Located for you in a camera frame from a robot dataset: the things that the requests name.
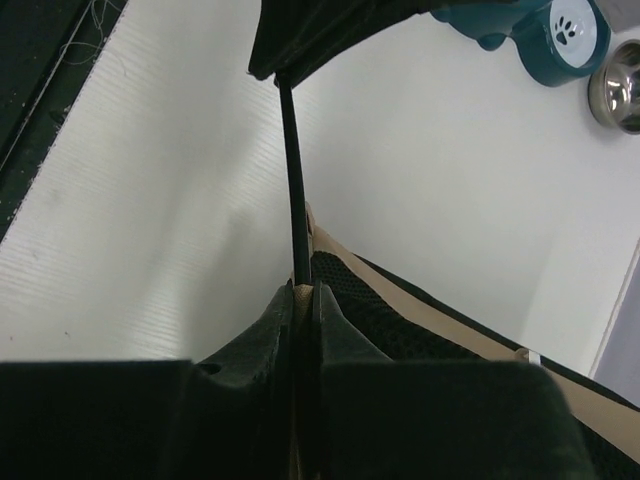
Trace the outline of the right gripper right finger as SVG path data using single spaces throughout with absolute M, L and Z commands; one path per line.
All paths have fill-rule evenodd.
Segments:
M 325 479 L 592 479 L 559 388 L 516 361 L 394 361 L 318 285 L 317 454 Z

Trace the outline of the black tent pole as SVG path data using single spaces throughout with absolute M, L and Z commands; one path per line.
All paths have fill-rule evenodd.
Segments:
M 295 285 L 310 285 L 312 274 L 309 258 L 308 223 L 293 90 L 291 82 L 284 75 L 278 74 L 276 83 L 279 90 L 286 155 L 294 282 Z

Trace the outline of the beige fabric pet tent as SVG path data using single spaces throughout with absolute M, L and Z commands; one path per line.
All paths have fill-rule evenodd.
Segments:
M 522 361 L 528 349 L 438 301 L 340 245 L 305 214 L 311 271 L 328 285 L 346 319 L 394 360 Z M 639 476 L 639 409 L 548 358 L 601 479 Z

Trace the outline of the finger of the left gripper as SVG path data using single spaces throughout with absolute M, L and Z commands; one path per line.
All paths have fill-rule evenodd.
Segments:
M 263 1 L 248 71 L 258 80 L 282 75 L 295 87 L 343 51 L 439 7 L 419 0 Z

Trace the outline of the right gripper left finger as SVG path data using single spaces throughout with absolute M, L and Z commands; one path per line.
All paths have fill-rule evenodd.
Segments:
M 291 284 L 201 362 L 5 362 L 5 479 L 283 479 Z

